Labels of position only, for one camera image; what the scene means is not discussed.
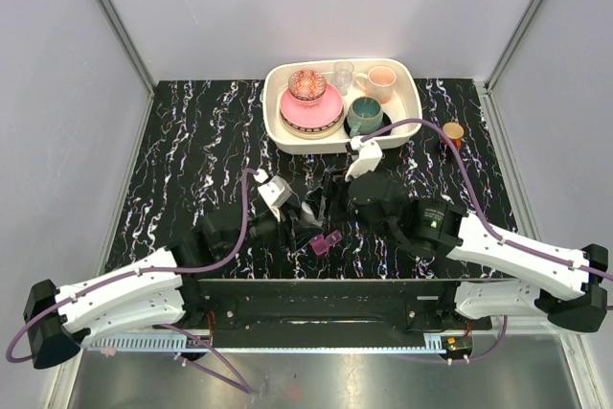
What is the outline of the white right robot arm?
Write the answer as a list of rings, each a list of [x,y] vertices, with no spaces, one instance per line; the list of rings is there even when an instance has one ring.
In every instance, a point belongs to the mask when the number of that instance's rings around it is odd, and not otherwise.
[[[522,237],[464,205],[410,197],[376,172],[355,179],[326,172],[302,212],[314,223],[354,219],[424,261],[465,261],[509,275],[503,282],[458,283],[454,296],[434,307],[444,328],[487,316],[542,316],[558,328],[593,333],[607,314],[608,251],[598,244],[568,249]]]

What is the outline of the pink weekly pill organizer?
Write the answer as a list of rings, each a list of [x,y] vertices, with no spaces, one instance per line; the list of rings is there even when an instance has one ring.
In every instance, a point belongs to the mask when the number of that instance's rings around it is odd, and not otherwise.
[[[317,258],[321,258],[324,257],[329,250],[338,244],[342,239],[342,233],[336,230],[327,236],[324,236],[323,234],[317,235],[313,237],[308,244],[313,251],[313,254]]]

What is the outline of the white pill bottle blue label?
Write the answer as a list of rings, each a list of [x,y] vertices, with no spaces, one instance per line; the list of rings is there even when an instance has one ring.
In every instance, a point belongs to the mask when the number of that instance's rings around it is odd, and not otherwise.
[[[323,225],[322,220],[318,220],[310,206],[306,202],[301,203],[299,220],[306,227],[318,227]]]

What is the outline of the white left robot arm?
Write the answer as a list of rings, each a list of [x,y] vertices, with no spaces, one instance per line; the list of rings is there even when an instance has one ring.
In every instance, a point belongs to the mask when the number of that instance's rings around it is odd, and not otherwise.
[[[239,206],[214,211],[179,240],[98,278],[35,284],[24,310],[28,361],[38,370],[72,359],[104,337],[163,324],[186,329],[213,322],[199,280],[228,264],[245,244],[272,241],[290,250],[320,234],[322,223],[294,207],[254,217]]]

